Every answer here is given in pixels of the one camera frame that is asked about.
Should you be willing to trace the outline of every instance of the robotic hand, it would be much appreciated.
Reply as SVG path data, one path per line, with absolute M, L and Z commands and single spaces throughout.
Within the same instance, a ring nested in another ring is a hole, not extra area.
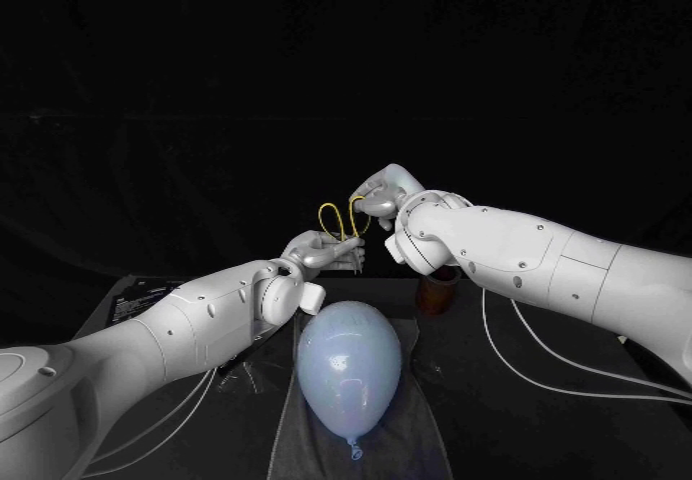
M 563 225 L 425 190 L 389 165 L 353 207 L 394 232 L 397 263 L 428 275 L 458 265 L 481 288 L 624 335 L 692 385 L 692 259 L 609 242 Z
M 361 238 L 308 231 L 281 258 L 184 283 L 136 317 L 60 345 L 0 350 L 0 480 L 82 476 L 118 418 L 171 381 L 207 372 L 299 307 L 315 314 L 319 270 L 363 261 Z

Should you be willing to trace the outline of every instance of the white cable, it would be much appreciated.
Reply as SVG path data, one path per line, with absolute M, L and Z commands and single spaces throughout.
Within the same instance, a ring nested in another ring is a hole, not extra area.
M 661 384 L 658 384 L 658 383 L 648 382 L 647 380 L 640 380 L 638 378 L 634 378 L 634 377 L 627 377 L 625 375 L 619 375 L 619 374 L 616 374 L 616 373 L 604 372 L 602 370 L 598 370 L 598 369 L 595 369 L 595 368 L 586 367 L 585 365 L 580 365 L 579 363 L 572 362 L 572 360 L 569 360 L 567 358 L 562 357 L 562 355 L 559 355 L 557 353 L 554 353 L 554 352 L 550 350 L 550 348 L 547 347 L 547 345 L 544 345 L 544 343 L 543 343 L 543 342 L 540 341 L 540 339 L 537 338 L 537 335 L 534 334 L 533 330 L 531 330 L 530 327 L 529 327 L 529 324 L 526 323 L 526 320 L 523 319 L 521 312 L 518 311 L 518 307 L 516 306 L 514 300 L 511 300 L 511 305 L 514 306 L 516 314 L 518 315 L 518 318 L 520 318 L 520 320 L 521 320 L 523 326 L 526 327 L 526 330 L 529 331 L 530 336 L 533 337 L 533 339 L 536 340 L 536 342 L 539 343 L 539 345 L 543 347 L 544 351 L 546 351 L 553 357 L 556 357 L 559 360 L 562 360 L 565 363 L 567 363 L 567 364 L 572 365 L 573 367 L 580 368 L 582 370 L 586 370 L 586 372 L 596 373 L 598 375 L 605 375 L 606 377 L 618 378 L 619 380 L 625 380 L 627 382 L 631 382 L 631 383 L 638 383 L 640 385 L 645 385 L 647 387 L 657 388 L 658 390 L 664 390 L 665 392 L 670 392 L 670 393 L 673 393 L 674 395 L 678 395 L 680 397 L 684 397 L 684 398 L 692 399 L 692 394 L 690 394 L 689 392 L 684 392 L 684 390 L 677 390 L 677 389 L 673 388 L 673 387 L 667 387 L 665 385 L 661 385 Z
M 178 427 L 172 430 L 172 433 L 165 437 L 165 439 L 162 440 L 162 442 L 144 454 L 141 455 L 139 457 L 136 457 L 131 462 L 125 463 L 123 465 L 121 465 L 119 467 L 115 467 L 115 468 L 110 468 L 108 470 L 100 470 L 99 472 L 93 472 L 93 473 L 87 473 L 86 475 L 82 476 L 82 478 L 90 478 L 90 477 L 95 477 L 96 475 L 105 475 L 106 473 L 112 473 L 112 472 L 116 472 L 118 470 L 122 470 L 123 468 L 129 467 L 131 465 L 134 465 L 141 459 L 144 459 L 145 457 L 148 457 L 148 455 L 151 455 L 155 450 L 158 450 L 158 448 L 161 447 L 161 445 L 170 440 L 170 438 L 172 437 L 172 435 L 177 433 L 177 431 L 183 428 L 184 424 L 187 423 L 187 420 L 190 419 L 191 415 L 194 414 L 194 411 L 197 410 L 197 407 L 198 407 L 198 404 L 201 403 L 201 400 L 204 399 L 204 396 L 206 396 L 206 392 L 208 390 L 208 387 L 211 386 L 211 382 L 213 382 L 213 374 L 216 373 L 216 368 L 211 370 L 211 378 L 208 380 L 208 383 L 206 384 L 206 388 L 204 388 L 204 392 L 201 393 L 201 396 L 198 397 L 198 400 L 197 400 L 197 404 L 194 405 L 194 408 L 191 409 L 191 412 L 188 413 L 187 417 L 184 418 L 183 420 L 183 423 L 178 425 Z
M 118 448 L 115 448 L 113 450 L 110 450 L 109 452 L 103 453 L 102 455 L 99 455 L 97 457 L 95 457 L 89 464 L 93 464 L 96 463 L 97 461 L 100 461 L 103 458 L 108 458 L 110 455 L 115 455 L 121 450 L 123 450 L 134 442 L 136 442 L 139 440 L 139 438 L 146 435 L 159 425 L 162 422 L 165 422 L 165 420 L 175 414 L 175 412 L 180 410 L 180 408 L 183 408 L 184 404 L 187 403 L 187 401 L 190 400 L 191 396 L 194 395 L 194 393 L 197 392 L 198 388 L 201 387 L 201 384 L 204 383 L 204 380 L 207 379 L 208 377 L 208 374 L 211 372 L 206 372 L 204 376 L 201 377 L 201 380 L 198 381 L 197 383 L 197 386 L 194 387 L 194 390 L 190 392 L 190 394 L 187 395 L 185 399 L 180 402 L 180 404 L 177 405 L 175 409 L 158 420 L 158 422 L 154 423 L 154 425 L 151 425 L 151 427 L 146 428 L 146 430 L 144 430 L 142 433 L 139 433 L 126 443 L 123 443 Z
M 494 353 L 497 354 L 497 357 L 500 357 L 501 362 L 507 366 L 507 368 L 516 373 L 518 377 L 521 377 L 529 383 L 536 385 L 540 388 L 544 388 L 546 390 L 552 390 L 553 392 L 559 393 L 567 393 L 569 395 L 576 395 L 582 397 L 598 397 L 598 398 L 621 398 L 621 399 L 631 399 L 631 400 L 657 400 L 661 402 L 673 402 L 673 403 L 681 403 L 683 405 L 692 405 L 692 401 L 689 400 L 680 400 L 677 398 L 670 398 L 670 397 L 655 397 L 655 396 L 648 396 L 648 395 L 618 395 L 618 394 L 609 394 L 609 393 L 591 393 L 591 392 L 578 392 L 573 390 L 563 390 L 562 388 L 554 388 L 550 387 L 549 385 L 543 385 L 542 383 L 537 383 L 534 380 L 531 380 L 529 377 L 526 377 L 516 369 L 514 367 L 508 364 L 508 362 L 504 360 L 504 357 L 501 356 L 497 347 L 494 346 L 492 338 L 490 336 L 490 330 L 487 329 L 487 319 L 485 319 L 485 289 L 482 289 L 482 297 L 481 297 L 481 310 L 482 310 L 482 325 L 485 327 L 485 335 L 487 335 L 487 340 L 490 341 L 490 346 L 492 347 Z

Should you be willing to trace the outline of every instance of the screw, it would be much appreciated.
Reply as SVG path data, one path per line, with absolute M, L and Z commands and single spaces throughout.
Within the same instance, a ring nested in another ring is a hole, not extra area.
M 38 368 L 38 373 L 44 375 L 46 377 L 54 377 L 54 374 L 57 373 L 50 367 L 40 367 Z

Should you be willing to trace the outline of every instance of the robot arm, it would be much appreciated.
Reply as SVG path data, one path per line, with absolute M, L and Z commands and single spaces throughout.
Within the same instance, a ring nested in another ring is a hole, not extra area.
M 298 307 L 317 313 L 324 290 L 304 275 L 351 269 L 344 254 L 361 244 L 322 245 L 321 234 L 305 232 L 282 258 L 184 283 L 100 332 L 0 350 L 0 479 L 77 479 L 132 405 L 221 365 L 252 344 L 253 321 L 281 325 Z M 356 253 L 363 261 L 360 248 Z
M 458 265 L 480 287 L 631 338 L 692 385 L 692 259 L 472 206 L 452 193 L 400 191 L 390 167 L 356 190 L 367 203 L 354 208 L 394 216 L 384 242 L 394 261 L 423 275 Z M 394 171 L 409 176 L 402 167 Z

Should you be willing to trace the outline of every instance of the black background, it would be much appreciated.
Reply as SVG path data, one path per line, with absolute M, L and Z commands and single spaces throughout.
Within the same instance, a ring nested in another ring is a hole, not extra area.
M 276 257 L 390 162 L 475 204 L 690 254 L 687 2 L 2 10 L 4 344 L 67 340 L 128 273 Z M 363 275 L 415 277 L 386 236 Z

